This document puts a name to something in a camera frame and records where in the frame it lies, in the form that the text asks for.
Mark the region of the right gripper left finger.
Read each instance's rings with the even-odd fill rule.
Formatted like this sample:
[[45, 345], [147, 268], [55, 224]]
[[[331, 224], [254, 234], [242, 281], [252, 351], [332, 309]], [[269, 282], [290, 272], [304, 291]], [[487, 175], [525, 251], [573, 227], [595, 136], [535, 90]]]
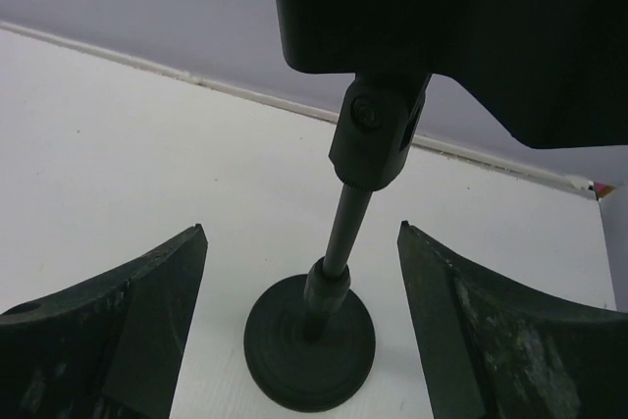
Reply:
[[2, 417], [169, 417], [207, 248], [195, 225], [2, 313]]

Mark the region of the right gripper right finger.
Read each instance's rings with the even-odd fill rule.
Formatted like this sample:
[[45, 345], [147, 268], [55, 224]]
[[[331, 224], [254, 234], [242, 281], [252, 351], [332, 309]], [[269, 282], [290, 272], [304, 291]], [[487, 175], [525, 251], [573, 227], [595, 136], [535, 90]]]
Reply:
[[403, 223], [397, 247], [437, 418], [623, 418], [627, 317], [549, 295]]

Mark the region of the black round-base clip stand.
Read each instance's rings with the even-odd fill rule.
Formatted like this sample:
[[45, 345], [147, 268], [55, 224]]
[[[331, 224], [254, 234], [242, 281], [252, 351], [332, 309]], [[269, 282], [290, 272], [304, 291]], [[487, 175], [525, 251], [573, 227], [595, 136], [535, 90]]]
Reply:
[[276, 0], [284, 57], [353, 74], [329, 157], [342, 191], [325, 255], [269, 287], [244, 354], [260, 390], [299, 412], [351, 398], [376, 351], [348, 258], [371, 196], [401, 172], [435, 75], [454, 79], [520, 143], [627, 141], [627, 0]]

